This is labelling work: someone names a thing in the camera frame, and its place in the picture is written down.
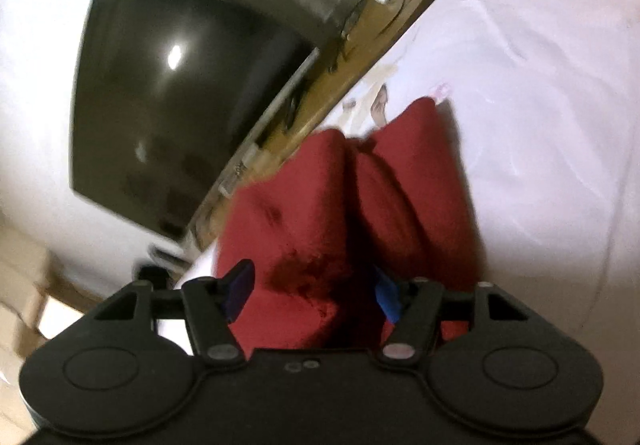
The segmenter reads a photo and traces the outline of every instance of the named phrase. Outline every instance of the dark stain on red cloth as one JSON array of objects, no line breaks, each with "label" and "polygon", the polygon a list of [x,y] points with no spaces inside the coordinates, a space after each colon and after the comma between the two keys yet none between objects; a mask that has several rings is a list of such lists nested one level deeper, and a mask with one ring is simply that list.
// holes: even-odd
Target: dark stain on red cloth
[{"label": "dark stain on red cloth", "polygon": [[256,284],[231,329],[260,348],[366,346],[388,333],[371,263],[470,290],[478,245],[433,100],[366,140],[309,136],[268,181],[240,189],[218,270],[255,263]]}]

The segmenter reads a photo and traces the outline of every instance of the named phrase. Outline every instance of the white bed sheet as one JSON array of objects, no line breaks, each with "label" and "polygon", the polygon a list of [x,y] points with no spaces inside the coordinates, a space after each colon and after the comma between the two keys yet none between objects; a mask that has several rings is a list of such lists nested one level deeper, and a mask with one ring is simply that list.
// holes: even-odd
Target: white bed sheet
[{"label": "white bed sheet", "polygon": [[436,0],[328,115],[448,99],[486,276],[591,349],[590,429],[640,438],[640,0]]}]

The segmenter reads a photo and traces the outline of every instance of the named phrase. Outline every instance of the mattress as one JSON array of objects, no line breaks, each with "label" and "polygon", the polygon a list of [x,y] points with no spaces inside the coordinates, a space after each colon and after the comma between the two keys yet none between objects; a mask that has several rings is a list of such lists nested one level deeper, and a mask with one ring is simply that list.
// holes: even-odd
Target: mattress
[{"label": "mattress", "polygon": [[640,438],[639,23],[640,0],[436,0],[321,126],[436,99],[485,276],[596,355],[607,444]]}]

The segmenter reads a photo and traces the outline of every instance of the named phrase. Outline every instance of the cloth fold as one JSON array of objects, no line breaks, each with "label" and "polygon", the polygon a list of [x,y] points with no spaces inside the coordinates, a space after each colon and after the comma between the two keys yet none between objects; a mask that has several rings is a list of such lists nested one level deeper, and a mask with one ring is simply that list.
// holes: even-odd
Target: cloth fold
[{"label": "cloth fold", "polygon": [[244,258],[255,263],[255,290],[231,329],[247,353],[377,347],[388,327],[373,264],[472,289],[478,245],[433,100],[364,140],[309,136],[276,176],[240,189],[219,274]]}]

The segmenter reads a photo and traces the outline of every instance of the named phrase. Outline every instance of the wrinkled white fabric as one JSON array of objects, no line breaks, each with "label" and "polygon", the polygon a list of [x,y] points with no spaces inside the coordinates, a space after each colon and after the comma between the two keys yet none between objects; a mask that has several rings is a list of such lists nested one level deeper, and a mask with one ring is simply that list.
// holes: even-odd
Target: wrinkled white fabric
[{"label": "wrinkled white fabric", "polygon": [[590,429],[640,437],[640,0],[436,0],[328,115],[448,100],[486,276],[589,347]]}]

